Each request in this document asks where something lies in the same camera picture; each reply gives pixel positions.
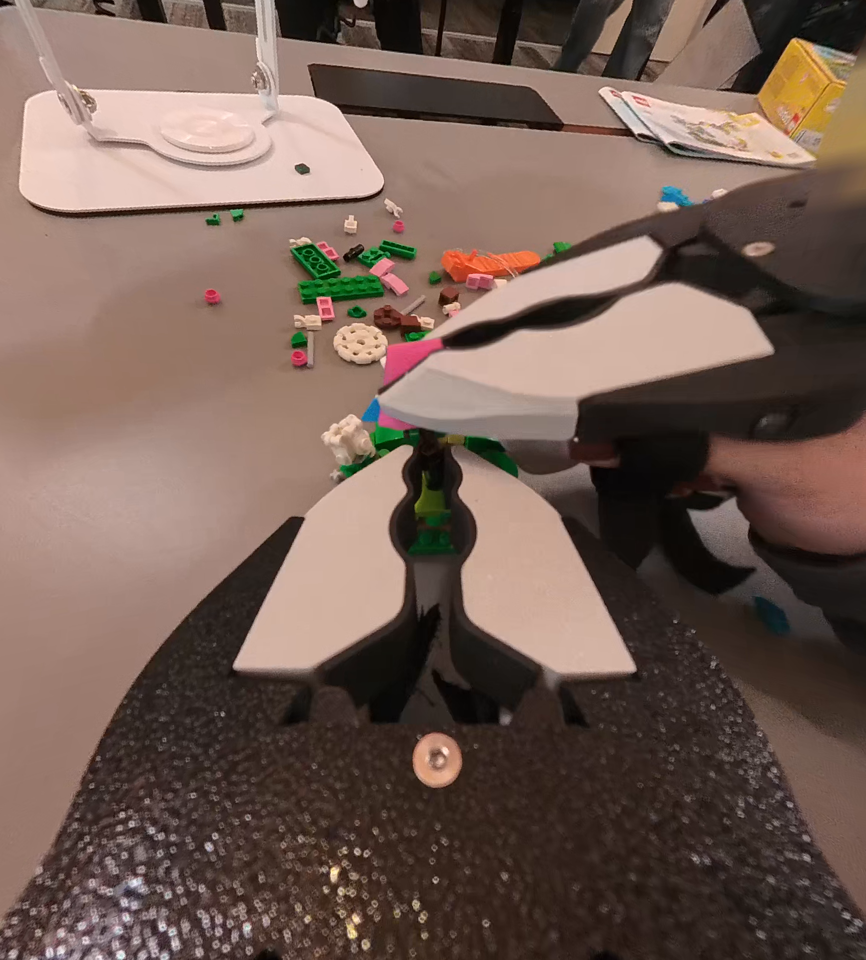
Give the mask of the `person's right hand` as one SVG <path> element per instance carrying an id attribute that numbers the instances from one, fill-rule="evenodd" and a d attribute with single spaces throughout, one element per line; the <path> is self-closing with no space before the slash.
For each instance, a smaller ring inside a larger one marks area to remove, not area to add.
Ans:
<path id="1" fill-rule="evenodd" d="M 768 442 L 714 436 L 688 492 L 732 493 L 772 546 L 826 556 L 866 554 L 866 411 L 834 435 Z"/>

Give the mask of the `black rectangular table panel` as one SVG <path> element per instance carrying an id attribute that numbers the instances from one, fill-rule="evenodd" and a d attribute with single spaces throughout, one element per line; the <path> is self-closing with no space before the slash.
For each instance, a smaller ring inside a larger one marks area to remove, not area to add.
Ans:
<path id="1" fill-rule="evenodd" d="M 556 132 L 564 126 L 522 85 L 317 63 L 308 71 L 316 97 L 344 114 Z"/>

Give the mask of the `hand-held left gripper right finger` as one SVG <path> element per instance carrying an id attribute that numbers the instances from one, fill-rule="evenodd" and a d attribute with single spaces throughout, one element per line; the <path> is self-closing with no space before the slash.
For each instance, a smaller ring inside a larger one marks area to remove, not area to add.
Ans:
<path id="1" fill-rule="evenodd" d="M 536 685 L 627 679 L 636 665 L 564 519 L 520 480 L 454 448 L 460 565 L 453 666 L 477 693 L 516 706 Z"/>

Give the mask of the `pile of green pink lego pieces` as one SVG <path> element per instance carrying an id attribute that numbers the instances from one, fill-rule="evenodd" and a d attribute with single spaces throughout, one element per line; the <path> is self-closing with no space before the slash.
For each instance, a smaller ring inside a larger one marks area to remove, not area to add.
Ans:
<path id="1" fill-rule="evenodd" d="M 310 330 L 332 322 L 336 318 L 336 303 L 349 303 L 347 315 L 362 321 L 367 311 L 360 301 L 409 293 L 408 284 L 397 271 L 419 260 L 420 250 L 400 240 L 404 230 L 401 218 L 392 223 L 391 230 L 394 238 L 384 238 L 373 245 L 355 244 L 343 252 L 336 251 L 328 242 L 309 237 L 289 241 L 290 255 L 305 274 L 296 285 L 298 296 L 305 306 L 317 309 L 309 318 L 296 318 L 297 328 Z M 454 284 L 484 292 L 503 286 L 570 249 L 571 245 L 565 242 L 555 242 L 546 255 L 526 249 L 497 253 L 476 247 L 448 248 L 437 263 L 427 263 L 427 282 L 431 286 Z"/>

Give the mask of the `lego instruction booklet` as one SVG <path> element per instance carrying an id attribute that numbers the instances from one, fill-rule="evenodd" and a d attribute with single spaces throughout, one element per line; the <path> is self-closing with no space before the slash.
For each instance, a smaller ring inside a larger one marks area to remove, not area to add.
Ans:
<path id="1" fill-rule="evenodd" d="M 599 95 L 635 139 L 694 159 L 803 169 L 815 157 L 758 113 L 735 114 L 603 86 Z"/>

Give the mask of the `pink and blue lego piece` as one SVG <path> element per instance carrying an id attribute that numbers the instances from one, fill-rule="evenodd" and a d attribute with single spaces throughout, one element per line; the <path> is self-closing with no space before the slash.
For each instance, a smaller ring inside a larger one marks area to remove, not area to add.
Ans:
<path id="1" fill-rule="evenodd" d="M 429 337 L 415 342 L 401 342 L 390 345 L 382 361 L 383 380 L 380 390 L 362 414 L 361 421 L 365 424 L 399 431 L 415 429 L 413 424 L 385 411 L 386 408 L 383 406 L 384 401 L 381 400 L 381 394 L 387 387 L 417 366 L 426 356 L 441 348 L 442 341 L 439 338 L 431 339 Z"/>

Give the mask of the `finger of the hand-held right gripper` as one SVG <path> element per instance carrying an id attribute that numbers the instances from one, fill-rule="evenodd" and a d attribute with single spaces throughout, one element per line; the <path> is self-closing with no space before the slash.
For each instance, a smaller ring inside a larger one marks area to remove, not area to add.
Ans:
<path id="1" fill-rule="evenodd" d="M 648 236 L 523 274 L 441 328 L 442 352 L 564 352 L 622 342 L 667 248 Z"/>
<path id="2" fill-rule="evenodd" d="M 443 346 L 385 387 L 379 404 L 439 433 L 561 441 L 573 436 L 585 399 L 773 354 L 749 309 L 663 283 L 565 327 Z"/>

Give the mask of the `pile of blue yellow lego pieces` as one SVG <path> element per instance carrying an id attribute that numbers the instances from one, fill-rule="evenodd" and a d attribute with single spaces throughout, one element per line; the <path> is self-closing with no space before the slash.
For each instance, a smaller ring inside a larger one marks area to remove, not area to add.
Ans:
<path id="1" fill-rule="evenodd" d="M 691 199 L 682 189 L 676 186 L 664 186 L 660 190 L 659 200 L 656 204 L 656 210 L 658 212 L 673 212 L 675 210 L 684 210 L 687 208 L 692 208 L 704 205 L 706 203 L 711 203 L 716 199 L 721 199 L 727 196 L 727 189 L 717 188 L 711 193 L 700 199 L 693 200 Z"/>

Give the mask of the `yellow lego box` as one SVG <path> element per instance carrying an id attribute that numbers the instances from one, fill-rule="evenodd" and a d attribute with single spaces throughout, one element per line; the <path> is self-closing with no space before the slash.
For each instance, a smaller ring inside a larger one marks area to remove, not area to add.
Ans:
<path id="1" fill-rule="evenodd" d="M 790 40 L 757 94 L 761 111 L 788 138 L 817 155 L 855 63 L 855 54 Z"/>

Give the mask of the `lime green lego stem assembly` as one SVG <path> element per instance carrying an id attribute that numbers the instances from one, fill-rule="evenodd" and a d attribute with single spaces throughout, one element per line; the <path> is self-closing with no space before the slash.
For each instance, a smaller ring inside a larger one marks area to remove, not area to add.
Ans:
<path id="1" fill-rule="evenodd" d="M 381 425 L 378 417 L 372 414 L 363 419 L 349 414 L 320 435 L 336 463 L 332 479 L 341 483 L 395 451 L 411 452 L 419 463 L 419 487 L 413 501 L 411 532 L 402 544 L 412 557 L 457 554 L 446 493 L 445 451 L 449 445 L 437 433 Z"/>

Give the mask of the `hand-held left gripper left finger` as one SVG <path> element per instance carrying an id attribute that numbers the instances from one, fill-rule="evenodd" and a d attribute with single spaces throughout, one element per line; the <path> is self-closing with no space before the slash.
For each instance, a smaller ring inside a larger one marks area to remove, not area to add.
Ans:
<path id="1" fill-rule="evenodd" d="M 363 706 L 410 674 L 415 577 L 393 521 L 413 453 L 392 450 L 307 511 L 236 655 L 238 675 L 339 688 Z"/>

